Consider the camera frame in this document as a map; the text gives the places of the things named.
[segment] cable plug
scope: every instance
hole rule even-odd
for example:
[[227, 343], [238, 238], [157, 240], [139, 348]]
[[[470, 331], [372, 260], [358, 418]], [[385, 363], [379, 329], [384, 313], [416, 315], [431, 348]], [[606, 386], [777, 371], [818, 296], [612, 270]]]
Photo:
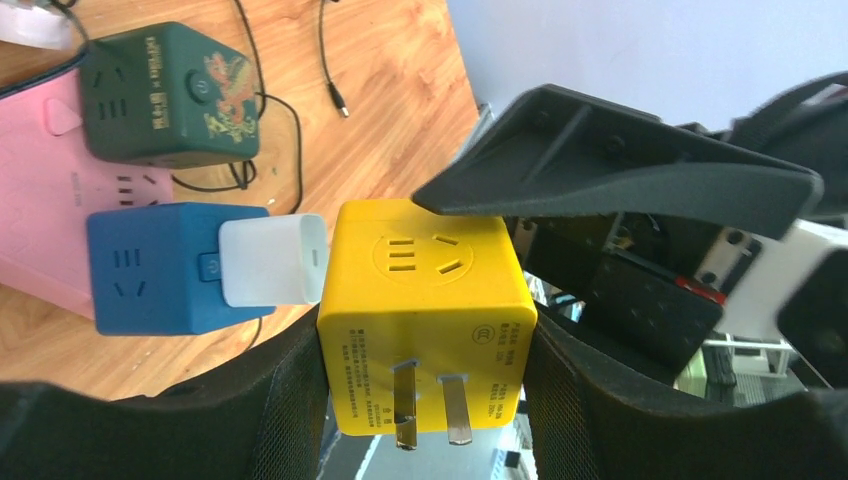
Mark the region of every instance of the cable plug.
[[336, 84], [333, 82], [327, 83], [327, 90], [330, 92], [330, 97], [333, 99], [333, 105], [336, 106], [336, 109], [342, 112], [342, 115], [347, 118], [350, 116], [350, 112], [347, 109], [347, 105], [344, 103], [344, 97], [342, 97], [342, 93], [339, 92], [339, 89], [336, 88]]

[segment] yellow power cube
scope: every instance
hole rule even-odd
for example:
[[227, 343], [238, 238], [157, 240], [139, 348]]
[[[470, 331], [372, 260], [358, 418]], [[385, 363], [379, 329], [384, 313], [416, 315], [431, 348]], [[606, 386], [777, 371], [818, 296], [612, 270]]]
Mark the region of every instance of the yellow power cube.
[[500, 218], [409, 200], [342, 207], [318, 333], [342, 433], [471, 430], [513, 420], [536, 309]]

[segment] logo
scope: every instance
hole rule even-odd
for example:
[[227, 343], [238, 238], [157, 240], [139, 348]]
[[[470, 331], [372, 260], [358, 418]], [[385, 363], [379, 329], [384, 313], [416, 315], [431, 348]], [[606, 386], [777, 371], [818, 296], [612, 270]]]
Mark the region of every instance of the logo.
[[478, 345], [485, 345], [495, 338], [495, 328], [491, 325], [480, 325], [471, 333], [471, 339]]
[[221, 99], [216, 115], [204, 114], [210, 137], [228, 135], [235, 143], [256, 135], [256, 119], [247, 115], [246, 102], [253, 101], [253, 69], [242, 57], [229, 62], [219, 52], [204, 57], [206, 72], [218, 86]]

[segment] pink power strip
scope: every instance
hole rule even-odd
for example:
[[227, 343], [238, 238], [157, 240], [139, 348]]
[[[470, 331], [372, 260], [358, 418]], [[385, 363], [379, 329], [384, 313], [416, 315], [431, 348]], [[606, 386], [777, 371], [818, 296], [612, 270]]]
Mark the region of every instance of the pink power strip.
[[173, 200], [170, 172], [86, 149], [77, 70], [0, 100], [0, 283], [94, 317], [89, 214]]

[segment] wooden surface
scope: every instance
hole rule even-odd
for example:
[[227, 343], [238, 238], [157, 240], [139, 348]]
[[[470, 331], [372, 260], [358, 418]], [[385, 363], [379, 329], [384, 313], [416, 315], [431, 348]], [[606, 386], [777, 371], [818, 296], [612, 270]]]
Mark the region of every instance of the wooden surface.
[[[476, 108], [445, 0], [344, 0], [328, 3], [330, 69], [351, 117], [341, 119], [323, 84], [318, 0], [243, 0], [259, 45], [267, 91], [289, 101], [304, 128], [306, 195], [302, 212], [331, 226], [342, 202], [404, 197], [439, 172], [476, 121]], [[168, 20], [181, 21], [241, 52], [249, 45], [230, 0], [81, 0], [75, 7], [93, 38]], [[0, 85], [43, 71], [67, 53], [0, 45]], [[261, 124], [259, 178], [249, 190], [178, 200], [267, 206], [285, 213], [294, 200], [294, 129], [269, 104]], [[225, 168], [182, 171], [196, 184], [226, 185]], [[260, 341], [305, 309], [267, 317]], [[0, 287], [0, 381], [39, 379], [121, 398], [155, 395], [238, 355], [256, 322], [197, 337], [102, 337], [91, 320]]]

